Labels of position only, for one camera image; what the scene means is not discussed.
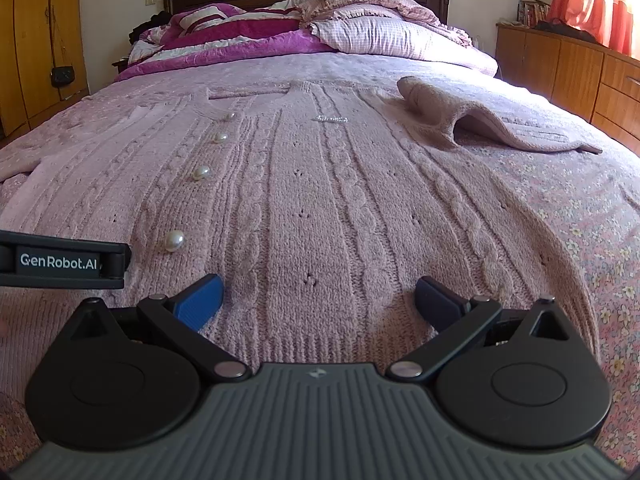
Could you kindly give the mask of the yellow wooden wardrobe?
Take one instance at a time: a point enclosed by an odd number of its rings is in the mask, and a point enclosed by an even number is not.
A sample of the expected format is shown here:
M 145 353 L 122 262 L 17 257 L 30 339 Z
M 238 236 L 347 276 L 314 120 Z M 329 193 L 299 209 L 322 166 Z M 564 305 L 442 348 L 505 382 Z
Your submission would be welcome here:
M 75 81 L 53 88 L 54 66 L 71 65 Z M 79 0 L 1 0 L 1 137 L 41 125 L 89 93 Z

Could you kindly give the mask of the pink cable knit cardigan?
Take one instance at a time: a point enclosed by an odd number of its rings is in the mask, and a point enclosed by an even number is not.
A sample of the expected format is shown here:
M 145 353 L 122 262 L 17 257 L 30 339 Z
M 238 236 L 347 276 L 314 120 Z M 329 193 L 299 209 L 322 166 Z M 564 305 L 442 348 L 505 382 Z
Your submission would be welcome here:
M 81 102 L 2 150 L 1 224 L 127 243 L 111 307 L 219 274 L 207 335 L 254 365 L 393 361 L 430 334 L 411 299 L 425 274 L 508 308 L 551 294 L 599 347 L 559 237 L 477 156 L 372 87 Z

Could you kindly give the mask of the small black hanging bag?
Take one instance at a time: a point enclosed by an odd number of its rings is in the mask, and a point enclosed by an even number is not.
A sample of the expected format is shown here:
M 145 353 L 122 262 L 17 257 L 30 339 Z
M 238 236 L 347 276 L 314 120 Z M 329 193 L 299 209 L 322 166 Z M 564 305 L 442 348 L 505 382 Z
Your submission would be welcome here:
M 64 88 L 75 81 L 76 75 L 73 66 L 54 66 L 50 73 L 51 86 L 53 88 Z

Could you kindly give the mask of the pink floral bed sheet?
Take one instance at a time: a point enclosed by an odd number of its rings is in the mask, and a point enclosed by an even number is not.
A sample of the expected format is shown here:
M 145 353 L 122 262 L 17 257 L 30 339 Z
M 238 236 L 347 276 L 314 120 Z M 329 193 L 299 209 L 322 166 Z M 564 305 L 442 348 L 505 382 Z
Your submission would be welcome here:
M 600 361 L 613 390 L 600 448 L 620 466 L 636 466 L 639 161 L 601 131 L 544 99 L 467 68 L 341 53 L 255 58 L 137 76 L 67 110 L 99 96 L 146 88 L 239 91 L 291 82 L 372 87 L 400 99 L 418 122 L 448 133 L 533 208 L 559 237 L 587 286 Z

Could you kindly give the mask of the red orange curtain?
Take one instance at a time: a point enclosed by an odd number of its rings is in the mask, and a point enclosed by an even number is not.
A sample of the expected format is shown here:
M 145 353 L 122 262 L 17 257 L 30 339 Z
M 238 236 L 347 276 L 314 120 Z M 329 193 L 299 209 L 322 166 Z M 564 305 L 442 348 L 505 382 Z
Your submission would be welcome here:
M 639 0 L 552 0 L 547 18 L 589 32 L 600 44 L 639 57 Z

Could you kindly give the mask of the magenta white striped quilt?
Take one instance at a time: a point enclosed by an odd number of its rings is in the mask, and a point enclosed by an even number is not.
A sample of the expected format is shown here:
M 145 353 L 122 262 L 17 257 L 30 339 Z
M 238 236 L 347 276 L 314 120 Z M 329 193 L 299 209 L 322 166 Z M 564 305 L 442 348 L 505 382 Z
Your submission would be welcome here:
M 127 68 L 116 79 L 333 49 L 302 25 L 302 16 L 286 2 L 243 10 L 230 3 L 211 3 L 175 14 L 165 25 L 139 35 Z

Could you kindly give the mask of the stack of books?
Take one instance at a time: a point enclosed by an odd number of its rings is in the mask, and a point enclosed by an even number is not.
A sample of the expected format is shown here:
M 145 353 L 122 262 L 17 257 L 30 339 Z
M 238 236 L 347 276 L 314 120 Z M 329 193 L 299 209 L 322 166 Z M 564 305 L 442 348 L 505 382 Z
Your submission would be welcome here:
M 542 0 L 518 0 L 518 22 L 534 28 L 547 18 L 550 4 Z

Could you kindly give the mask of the wooden side cabinet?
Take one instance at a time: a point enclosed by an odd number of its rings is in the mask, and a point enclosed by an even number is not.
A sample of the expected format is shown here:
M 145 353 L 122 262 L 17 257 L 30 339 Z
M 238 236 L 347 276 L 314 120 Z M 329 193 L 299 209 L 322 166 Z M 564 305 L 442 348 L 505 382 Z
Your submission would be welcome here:
M 500 77 L 639 151 L 639 62 L 598 44 L 499 24 Z

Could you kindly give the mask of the black clothes pile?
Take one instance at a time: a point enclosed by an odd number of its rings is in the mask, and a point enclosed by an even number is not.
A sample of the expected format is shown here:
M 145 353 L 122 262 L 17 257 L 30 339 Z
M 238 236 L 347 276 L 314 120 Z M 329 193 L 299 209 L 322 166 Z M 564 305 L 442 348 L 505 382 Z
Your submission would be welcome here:
M 160 11 L 152 15 L 149 21 L 141 23 L 129 33 L 129 43 L 133 46 L 144 32 L 155 27 L 167 25 L 171 18 L 172 15 L 167 11 Z

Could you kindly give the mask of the pink ruffled blanket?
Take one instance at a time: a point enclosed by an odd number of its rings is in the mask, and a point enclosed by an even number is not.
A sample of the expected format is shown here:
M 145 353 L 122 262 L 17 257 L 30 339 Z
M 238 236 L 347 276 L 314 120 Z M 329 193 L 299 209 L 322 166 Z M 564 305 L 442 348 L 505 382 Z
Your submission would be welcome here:
M 300 26 L 313 21 L 346 20 L 366 15 L 401 18 L 436 32 L 462 47 L 473 45 L 471 37 L 463 29 L 445 25 L 431 9 L 414 0 L 283 0 L 268 6 L 268 10 L 295 10 L 299 14 Z

